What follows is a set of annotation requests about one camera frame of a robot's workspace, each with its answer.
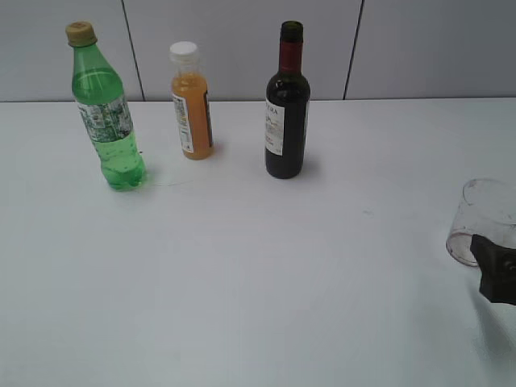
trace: wine bottle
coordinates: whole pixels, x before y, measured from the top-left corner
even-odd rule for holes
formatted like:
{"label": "wine bottle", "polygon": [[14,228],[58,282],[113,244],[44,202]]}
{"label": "wine bottle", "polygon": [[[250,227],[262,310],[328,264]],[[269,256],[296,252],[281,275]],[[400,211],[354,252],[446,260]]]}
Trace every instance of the wine bottle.
{"label": "wine bottle", "polygon": [[301,74],[303,25],[281,24],[280,65],[267,85],[265,166],[274,177],[301,172],[305,152],[310,85]]}

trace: bottle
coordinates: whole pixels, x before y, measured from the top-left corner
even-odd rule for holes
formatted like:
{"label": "bottle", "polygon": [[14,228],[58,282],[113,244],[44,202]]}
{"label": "bottle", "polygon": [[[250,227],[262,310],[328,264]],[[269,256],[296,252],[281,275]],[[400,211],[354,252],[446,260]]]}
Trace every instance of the bottle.
{"label": "bottle", "polygon": [[172,79],[181,147],[186,157],[206,159],[213,153],[208,85],[199,69],[199,51],[192,42],[170,46],[170,60],[177,72]]}
{"label": "bottle", "polygon": [[68,25],[66,35],[73,47],[73,96],[102,174],[113,189],[136,187],[144,179],[145,165],[136,148],[122,81],[99,51],[90,23]]}
{"label": "bottle", "polygon": [[280,65],[267,85],[265,166],[274,177],[301,172],[305,152],[310,85],[301,74],[303,25],[281,24]]}

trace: gold bottle cap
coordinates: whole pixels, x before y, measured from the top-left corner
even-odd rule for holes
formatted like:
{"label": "gold bottle cap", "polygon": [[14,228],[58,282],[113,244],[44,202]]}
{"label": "gold bottle cap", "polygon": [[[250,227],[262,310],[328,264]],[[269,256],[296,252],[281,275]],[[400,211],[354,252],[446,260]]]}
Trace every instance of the gold bottle cap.
{"label": "gold bottle cap", "polygon": [[85,47],[97,42],[94,28],[89,22],[75,22],[66,26],[68,44],[72,47]]}

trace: white bottle cap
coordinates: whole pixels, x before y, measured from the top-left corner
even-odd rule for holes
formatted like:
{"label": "white bottle cap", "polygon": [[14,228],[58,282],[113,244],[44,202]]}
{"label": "white bottle cap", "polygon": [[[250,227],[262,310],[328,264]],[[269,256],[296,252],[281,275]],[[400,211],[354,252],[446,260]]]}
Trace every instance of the white bottle cap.
{"label": "white bottle cap", "polygon": [[177,42],[170,46],[170,60],[179,65],[187,65],[199,61],[199,50],[192,42]]}

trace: clear plastic cup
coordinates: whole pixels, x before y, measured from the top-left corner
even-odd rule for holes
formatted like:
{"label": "clear plastic cup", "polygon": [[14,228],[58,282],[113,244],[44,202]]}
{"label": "clear plastic cup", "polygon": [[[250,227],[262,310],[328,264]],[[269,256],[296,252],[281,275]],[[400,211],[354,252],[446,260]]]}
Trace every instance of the clear plastic cup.
{"label": "clear plastic cup", "polygon": [[468,266],[477,266],[469,250],[473,234],[516,248],[516,187],[493,179],[473,179],[464,185],[446,249]]}

